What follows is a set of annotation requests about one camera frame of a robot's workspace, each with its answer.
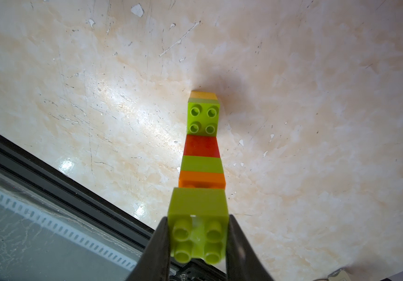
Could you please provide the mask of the red lego brick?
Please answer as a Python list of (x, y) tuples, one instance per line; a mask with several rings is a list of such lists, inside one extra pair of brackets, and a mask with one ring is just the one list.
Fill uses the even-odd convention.
[(187, 135), (183, 155), (220, 158), (217, 138)]

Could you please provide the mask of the orange lego brick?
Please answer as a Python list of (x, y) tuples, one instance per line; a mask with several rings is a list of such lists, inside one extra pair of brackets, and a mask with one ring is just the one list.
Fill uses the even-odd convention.
[(178, 187), (224, 190), (226, 188), (226, 179), (223, 173), (181, 171)]

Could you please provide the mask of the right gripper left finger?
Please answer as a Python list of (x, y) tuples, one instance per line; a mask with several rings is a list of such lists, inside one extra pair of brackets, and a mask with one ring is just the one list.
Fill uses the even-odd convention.
[(163, 217), (126, 281), (168, 281), (171, 263), (168, 218)]

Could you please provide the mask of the long green lego brick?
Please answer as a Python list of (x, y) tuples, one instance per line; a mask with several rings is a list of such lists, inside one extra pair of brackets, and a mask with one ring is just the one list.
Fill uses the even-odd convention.
[(217, 100), (189, 98), (187, 103), (187, 134), (216, 137), (220, 115)]

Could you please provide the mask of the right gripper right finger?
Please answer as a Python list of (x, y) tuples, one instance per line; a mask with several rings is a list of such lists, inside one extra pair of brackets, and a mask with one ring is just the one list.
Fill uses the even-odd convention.
[(232, 214), (228, 222), (226, 272), (228, 281), (273, 281)]

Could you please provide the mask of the yellow lego brick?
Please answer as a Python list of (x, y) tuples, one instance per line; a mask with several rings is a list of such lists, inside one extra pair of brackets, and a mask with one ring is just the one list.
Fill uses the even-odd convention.
[(201, 92), (201, 91), (192, 91), (190, 94), (190, 98), (198, 98), (205, 100), (217, 100), (217, 96), (213, 92)]

